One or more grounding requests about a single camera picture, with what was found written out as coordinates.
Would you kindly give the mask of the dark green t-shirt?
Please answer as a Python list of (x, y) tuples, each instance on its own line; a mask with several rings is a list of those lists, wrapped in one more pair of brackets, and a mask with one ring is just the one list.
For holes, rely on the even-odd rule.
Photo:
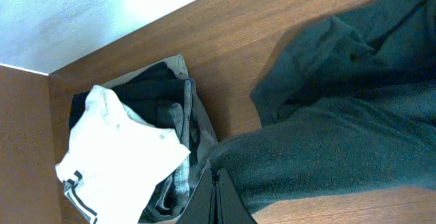
[(249, 212), (281, 200), (435, 188), (435, 0), (376, 0), (287, 45), (251, 93), (262, 128), (205, 160)]

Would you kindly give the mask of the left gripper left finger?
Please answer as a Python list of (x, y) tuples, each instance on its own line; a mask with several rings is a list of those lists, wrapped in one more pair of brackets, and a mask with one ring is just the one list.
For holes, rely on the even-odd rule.
[(211, 169), (206, 169), (176, 224), (214, 224), (216, 186)]

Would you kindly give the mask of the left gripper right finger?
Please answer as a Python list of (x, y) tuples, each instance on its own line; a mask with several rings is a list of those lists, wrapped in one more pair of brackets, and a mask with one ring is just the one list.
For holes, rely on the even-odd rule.
[(257, 224), (239, 197), (226, 169), (217, 172), (217, 224)]

